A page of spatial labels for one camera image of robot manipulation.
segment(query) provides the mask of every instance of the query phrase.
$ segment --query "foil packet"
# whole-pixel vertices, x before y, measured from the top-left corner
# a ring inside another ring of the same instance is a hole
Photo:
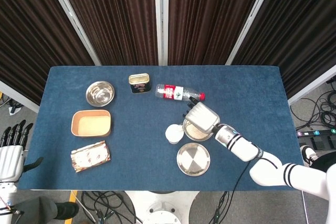
[[[105,141],[71,151],[72,166],[76,173],[109,160],[111,160],[111,156]]]

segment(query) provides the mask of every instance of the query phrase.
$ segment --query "table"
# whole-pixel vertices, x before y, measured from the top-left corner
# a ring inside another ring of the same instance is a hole
[[[148,73],[152,90],[133,94],[128,76]],[[79,110],[96,109],[86,102],[87,87],[99,80],[115,88],[113,101],[103,107],[112,116],[107,137],[76,137],[71,119]],[[183,121],[186,102],[155,97],[158,83],[191,87],[205,92],[205,104],[221,122],[238,130],[282,163],[302,164],[295,128],[278,67],[273,66],[101,66],[53,67],[40,105],[27,163],[43,156],[42,164],[24,173],[19,189],[78,190],[232,190],[245,167],[213,138],[202,144],[211,156],[209,170],[189,177],[177,166],[179,148],[191,142],[186,136],[176,145],[165,138],[166,128]],[[112,160],[75,173],[70,153],[106,140]],[[246,173],[237,190],[270,190]]]

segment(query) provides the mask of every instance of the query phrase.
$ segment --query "water bottle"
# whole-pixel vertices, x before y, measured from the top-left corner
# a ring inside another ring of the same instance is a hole
[[[155,96],[179,101],[189,101],[189,97],[196,98],[199,101],[205,100],[205,93],[199,93],[190,88],[166,84],[158,84],[156,86]]]

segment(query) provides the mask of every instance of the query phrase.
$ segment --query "curtain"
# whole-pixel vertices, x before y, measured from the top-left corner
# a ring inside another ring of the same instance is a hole
[[[225,64],[255,0],[169,0],[169,65]]]
[[[93,62],[58,0],[0,0],[0,80],[39,104],[50,67]]]
[[[336,0],[265,0],[233,64],[280,67],[288,98],[336,65]]]
[[[157,65],[155,0],[69,0],[103,65]]]

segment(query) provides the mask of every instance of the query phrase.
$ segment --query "person's leg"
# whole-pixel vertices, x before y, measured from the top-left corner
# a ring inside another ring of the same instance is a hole
[[[24,212],[18,224],[46,224],[52,219],[66,220],[74,217],[79,211],[76,203],[55,203],[47,197],[23,201],[15,208]]]
[[[316,152],[308,145],[304,145],[300,149],[304,164],[306,166],[327,172],[330,166],[336,164],[336,152],[318,156]]]

